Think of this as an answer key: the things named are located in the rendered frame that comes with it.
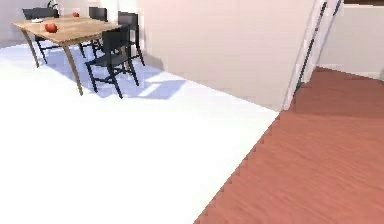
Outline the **black wooden chair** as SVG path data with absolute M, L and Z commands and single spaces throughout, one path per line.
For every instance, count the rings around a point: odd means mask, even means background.
M 107 9 L 106 8 L 100 8 L 100 7 L 90 7 L 89 8 L 89 17 L 91 19 L 96 19 L 99 21 L 107 22 Z M 94 47 L 95 50 L 101 50 L 102 44 L 99 40 L 91 40 L 88 44 L 80 44 L 79 49 L 83 57 L 85 57 L 84 48 L 85 47 Z
M 128 25 L 130 30 L 134 32 L 134 39 L 131 41 L 131 43 L 136 47 L 137 54 L 135 55 L 135 58 L 139 58 L 142 65 L 145 65 L 140 46 L 140 26 L 138 14 L 119 11 L 118 24 L 123 26 Z
M 23 9 L 22 12 L 26 20 L 41 19 L 41 18 L 47 18 L 47 17 L 54 17 L 54 18 L 59 17 L 58 10 L 54 8 L 31 8 L 31 9 Z M 44 41 L 44 38 L 39 36 L 35 37 L 35 41 L 38 45 L 41 55 L 43 56 L 44 61 L 47 61 L 45 57 L 45 50 L 54 49 L 55 47 L 58 47 L 55 45 L 42 47 L 41 42 Z
M 132 62 L 130 26 L 122 25 L 112 30 L 103 31 L 102 41 L 103 55 L 101 57 L 95 57 L 93 60 L 85 63 L 93 90 L 98 92 L 97 82 L 113 84 L 118 96 L 123 98 L 117 81 L 118 74 L 131 74 L 135 84 L 139 85 L 139 80 Z M 108 75 L 103 78 L 95 77 L 91 69 L 92 66 L 106 68 Z

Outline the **light wooden dining table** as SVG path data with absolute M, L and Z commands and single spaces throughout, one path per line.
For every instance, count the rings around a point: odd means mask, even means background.
M 36 51 L 32 45 L 29 33 L 45 38 L 59 45 L 65 52 L 69 65 L 71 66 L 73 76 L 75 78 L 78 92 L 83 95 L 83 89 L 79 74 L 70 51 L 71 45 L 79 45 L 82 42 L 97 40 L 102 37 L 102 32 L 112 30 L 118 27 L 117 24 L 103 22 L 88 17 L 73 17 L 62 16 L 60 18 L 47 17 L 41 23 L 32 23 L 31 20 L 21 22 L 13 22 L 13 25 L 18 27 L 24 35 L 27 44 L 31 50 L 36 67 L 39 67 Z M 56 33 L 49 33 L 45 30 L 45 25 L 55 23 L 58 27 Z

